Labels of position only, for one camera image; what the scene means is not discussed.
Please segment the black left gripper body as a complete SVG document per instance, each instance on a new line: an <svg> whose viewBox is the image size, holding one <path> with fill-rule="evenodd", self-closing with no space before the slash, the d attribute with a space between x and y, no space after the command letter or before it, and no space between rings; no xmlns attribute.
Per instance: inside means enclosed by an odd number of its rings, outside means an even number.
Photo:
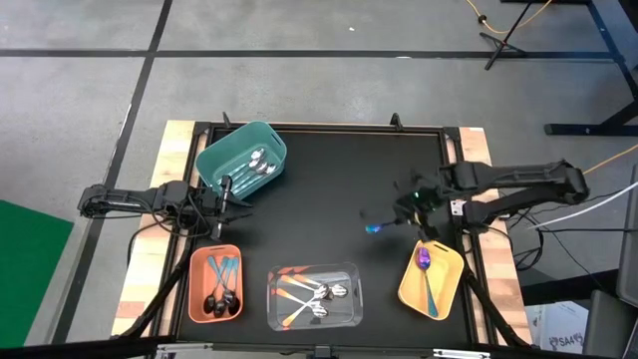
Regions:
<svg viewBox="0 0 638 359"><path fill-rule="evenodd" d="M210 240L219 240L221 228L224 225L232 178L223 175L220 179L220 188L215 190L212 186L201 187L197 191L198 210Z"/></svg>

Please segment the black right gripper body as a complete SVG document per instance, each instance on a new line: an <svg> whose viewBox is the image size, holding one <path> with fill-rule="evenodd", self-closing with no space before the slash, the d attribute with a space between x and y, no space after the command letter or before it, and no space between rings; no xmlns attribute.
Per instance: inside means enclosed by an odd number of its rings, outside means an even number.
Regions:
<svg viewBox="0 0 638 359"><path fill-rule="evenodd" d="M418 214L419 233L427 240L438 239L447 225L447 202L440 197L440 186L432 176L411 173L403 180L395 180L393 188L397 198L392 204L396 217L396 205L412 207Z"/></svg>

